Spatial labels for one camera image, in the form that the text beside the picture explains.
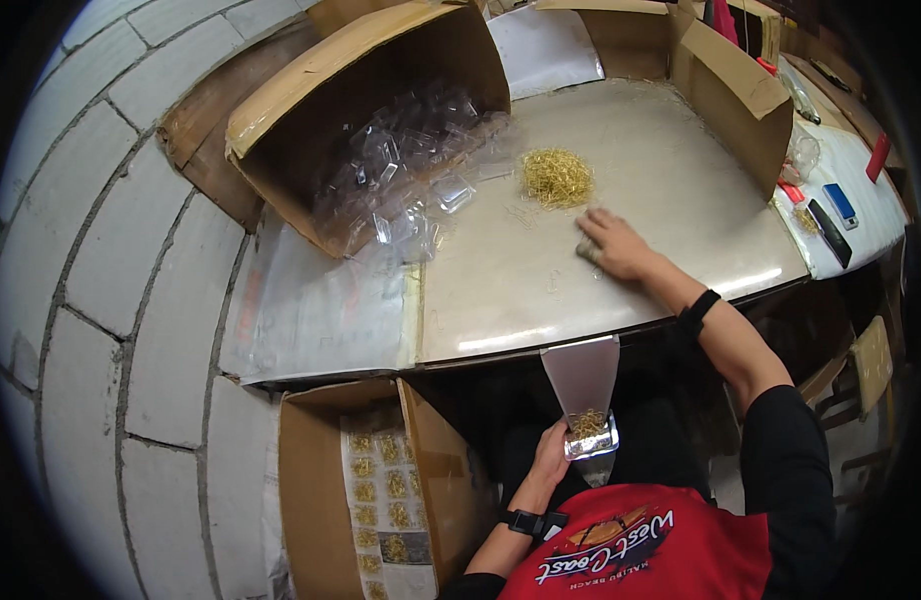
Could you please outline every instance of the forearm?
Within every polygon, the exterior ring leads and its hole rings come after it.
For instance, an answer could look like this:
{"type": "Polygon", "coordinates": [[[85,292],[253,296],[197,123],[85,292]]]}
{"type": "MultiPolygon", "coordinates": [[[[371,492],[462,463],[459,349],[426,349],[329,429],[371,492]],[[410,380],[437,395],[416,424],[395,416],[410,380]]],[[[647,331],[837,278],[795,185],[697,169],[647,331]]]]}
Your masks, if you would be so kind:
{"type": "MultiPolygon", "coordinates": [[[[547,510],[553,493],[554,486],[539,480],[532,474],[527,474],[524,482],[510,499],[507,510],[521,510],[542,515],[547,510]]],[[[533,541],[534,539],[529,535],[518,534],[508,529],[507,523],[498,523],[487,536],[487,540],[480,546],[474,558],[471,558],[464,574],[494,573],[507,578],[527,556],[533,541]]]]}
{"type": "MultiPolygon", "coordinates": [[[[674,315],[704,294],[707,286],[679,269],[667,257],[655,254],[640,273],[647,289],[674,315]]],[[[761,393],[777,385],[793,385],[787,368],[744,316],[728,302],[718,300],[703,318],[697,342],[711,363],[734,388],[746,414],[761,393]]]]}

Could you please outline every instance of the black watch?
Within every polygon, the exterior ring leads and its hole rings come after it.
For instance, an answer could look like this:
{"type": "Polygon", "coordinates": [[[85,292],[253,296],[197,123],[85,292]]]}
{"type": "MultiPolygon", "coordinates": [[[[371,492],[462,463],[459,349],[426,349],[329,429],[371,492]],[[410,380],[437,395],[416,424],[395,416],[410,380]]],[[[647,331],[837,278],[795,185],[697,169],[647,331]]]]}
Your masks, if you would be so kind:
{"type": "Polygon", "coordinates": [[[535,540],[547,541],[564,528],[567,524],[567,515],[553,511],[547,514],[534,514],[526,510],[505,510],[501,515],[501,522],[506,523],[510,531],[531,536],[535,540]]]}

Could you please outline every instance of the person's left hand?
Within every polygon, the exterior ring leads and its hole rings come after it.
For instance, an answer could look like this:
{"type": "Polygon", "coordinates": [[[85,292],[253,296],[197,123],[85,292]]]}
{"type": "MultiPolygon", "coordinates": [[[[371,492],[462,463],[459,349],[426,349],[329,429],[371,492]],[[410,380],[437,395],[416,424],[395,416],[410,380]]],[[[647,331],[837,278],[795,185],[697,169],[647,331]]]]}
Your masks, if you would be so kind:
{"type": "Polygon", "coordinates": [[[570,462],[564,458],[564,442],[567,435],[567,421],[562,418],[551,425],[540,436],[537,450],[533,454],[533,465],[527,477],[550,488],[561,483],[570,462]]]}

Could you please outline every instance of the black wristband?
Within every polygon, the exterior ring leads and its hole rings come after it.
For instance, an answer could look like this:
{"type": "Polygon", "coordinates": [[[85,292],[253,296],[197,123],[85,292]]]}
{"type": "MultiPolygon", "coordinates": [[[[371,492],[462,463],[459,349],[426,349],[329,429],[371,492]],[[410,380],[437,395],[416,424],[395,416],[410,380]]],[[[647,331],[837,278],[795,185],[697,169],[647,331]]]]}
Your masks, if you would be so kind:
{"type": "Polygon", "coordinates": [[[721,295],[714,290],[707,290],[694,302],[694,305],[685,309],[677,317],[677,328],[688,341],[694,342],[704,329],[704,316],[711,306],[714,306],[721,295]]]}
{"type": "Polygon", "coordinates": [[[547,540],[552,527],[561,531],[567,524],[567,515],[563,512],[550,511],[546,514],[534,514],[526,510],[505,510],[501,515],[501,522],[507,524],[510,531],[531,536],[535,540],[547,540]]]}

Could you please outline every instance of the table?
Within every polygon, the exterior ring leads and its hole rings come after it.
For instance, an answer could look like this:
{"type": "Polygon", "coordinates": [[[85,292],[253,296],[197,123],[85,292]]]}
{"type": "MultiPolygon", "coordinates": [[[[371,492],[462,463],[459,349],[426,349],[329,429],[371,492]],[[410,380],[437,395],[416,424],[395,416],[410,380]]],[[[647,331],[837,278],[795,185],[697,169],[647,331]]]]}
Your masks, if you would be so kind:
{"type": "MultiPolygon", "coordinates": [[[[528,148],[591,162],[595,204],[728,300],[807,277],[775,210],[666,83],[608,79],[513,104],[528,148]]],[[[574,254],[581,209],[528,209],[514,177],[478,187],[425,265],[417,362],[509,353],[623,331],[670,315],[638,285],[598,278],[574,254]]]]}
{"type": "MultiPolygon", "coordinates": [[[[585,157],[595,204],[726,299],[807,279],[778,213],[672,86],[609,79],[512,110],[527,147],[585,157]]],[[[407,267],[392,266],[375,245],[354,261],[330,261],[281,231],[265,293],[276,301],[261,316],[265,355],[276,361],[242,381],[534,352],[670,316],[639,285],[575,256],[582,210],[542,211],[521,198],[514,177],[493,179],[446,227],[437,257],[407,267]],[[514,208],[532,212],[529,228],[514,208]]]]}

